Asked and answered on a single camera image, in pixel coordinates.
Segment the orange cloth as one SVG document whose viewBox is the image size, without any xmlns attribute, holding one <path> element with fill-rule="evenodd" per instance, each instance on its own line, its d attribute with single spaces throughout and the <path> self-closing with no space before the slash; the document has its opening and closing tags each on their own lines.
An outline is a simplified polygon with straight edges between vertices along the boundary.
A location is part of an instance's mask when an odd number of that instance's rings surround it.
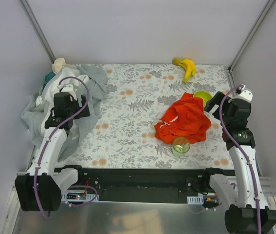
<svg viewBox="0 0 276 234">
<path fill-rule="evenodd" d="M 172 144 L 177 137 L 185 137 L 194 144 L 206 140 L 210 127 L 211 121 L 203 110 L 203 99 L 184 93 L 155 125 L 155 137 L 165 144 Z"/>
</svg>

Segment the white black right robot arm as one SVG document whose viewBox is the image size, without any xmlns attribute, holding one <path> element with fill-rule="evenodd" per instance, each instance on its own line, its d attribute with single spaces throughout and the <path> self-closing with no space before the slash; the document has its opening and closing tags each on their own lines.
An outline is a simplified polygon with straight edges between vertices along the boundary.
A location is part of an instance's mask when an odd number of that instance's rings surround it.
<svg viewBox="0 0 276 234">
<path fill-rule="evenodd" d="M 221 121 L 222 138 L 232 159 L 237 188 L 221 169 L 207 168 L 201 184 L 210 187 L 226 209 L 224 222 L 230 234 L 266 234 L 276 224 L 276 211 L 269 208 L 257 170 L 255 140 L 247 127 L 252 93 L 240 92 L 230 98 L 217 92 L 205 111 L 218 105 L 213 116 Z"/>
</svg>

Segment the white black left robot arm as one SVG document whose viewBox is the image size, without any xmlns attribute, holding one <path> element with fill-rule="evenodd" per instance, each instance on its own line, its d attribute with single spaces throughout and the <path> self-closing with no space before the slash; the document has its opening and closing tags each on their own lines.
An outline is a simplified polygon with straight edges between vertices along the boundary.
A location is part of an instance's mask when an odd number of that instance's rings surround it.
<svg viewBox="0 0 276 234">
<path fill-rule="evenodd" d="M 43 214 L 58 210 L 63 194 L 73 185 L 85 183 L 82 167 L 65 166 L 55 175 L 55 165 L 60 156 L 73 120 L 90 116 L 88 95 L 78 102 L 68 92 L 54 95 L 54 107 L 45 121 L 45 134 L 38 151 L 38 158 L 23 175 L 18 175 L 15 188 L 21 209 Z"/>
</svg>

